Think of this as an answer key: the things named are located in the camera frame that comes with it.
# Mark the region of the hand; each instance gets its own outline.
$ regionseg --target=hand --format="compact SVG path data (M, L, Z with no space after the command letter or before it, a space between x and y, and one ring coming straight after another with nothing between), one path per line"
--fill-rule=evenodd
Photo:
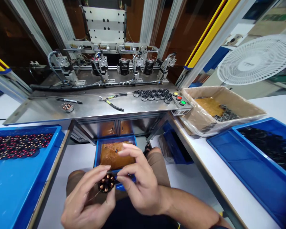
M118 154L134 157L136 163L126 165L118 172L118 181L124 185L133 206L139 213L143 215L160 214L161 199L153 169L138 147L125 143L123 147L124 149L119 151ZM136 176L136 184L127 176L128 174Z
M100 165L85 173L74 190L65 201L61 224L64 228L101 228L115 207L115 188L112 189L106 201L85 207L89 191L99 182L110 169L110 165Z

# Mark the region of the electric fan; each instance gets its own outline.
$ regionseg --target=electric fan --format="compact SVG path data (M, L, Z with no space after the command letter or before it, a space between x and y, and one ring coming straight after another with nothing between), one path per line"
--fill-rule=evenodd
M221 85L253 84L286 68L286 35L269 35L228 53L218 67Z

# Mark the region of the needle-nose pliers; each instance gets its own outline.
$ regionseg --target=needle-nose pliers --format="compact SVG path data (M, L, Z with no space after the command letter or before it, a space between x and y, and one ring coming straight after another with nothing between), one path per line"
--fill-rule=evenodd
M118 97L118 96L127 96L127 93L119 93L119 94L115 94L115 95L112 95L112 96L109 96L108 98L103 98L102 96L100 96L100 101L106 101L110 106L112 106L114 109L117 109L119 111L124 111L124 109L122 108L119 108L119 107L116 107L115 105L113 105L111 102L109 102L108 99L112 99L112 98L115 98L115 97Z

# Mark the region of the forearm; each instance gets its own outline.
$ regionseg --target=forearm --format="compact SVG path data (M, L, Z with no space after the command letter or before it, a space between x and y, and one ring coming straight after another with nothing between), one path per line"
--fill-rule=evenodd
M175 219L188 229L208 229L214 225L231 228L210 206L193 195L173 188L159 186L161 214Z

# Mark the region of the metal cabinet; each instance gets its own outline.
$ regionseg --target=metal cabinet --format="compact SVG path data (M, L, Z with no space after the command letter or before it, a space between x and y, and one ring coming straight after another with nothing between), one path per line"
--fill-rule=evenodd
M149 134L161 120L164 113L149 115L125 116L108 119L80 119L77 122L92 137L97 140L105 137L123 135L145 135ZM80 143L88 142L79 133L72 133L72 138Z
M118 135L116 120L78 120L78 123L93 139ZM88 141L76 134L72 134L72 138L78 142Z
M119 135L145 135L150 133L162 115L149 115L137 118L118 120Z

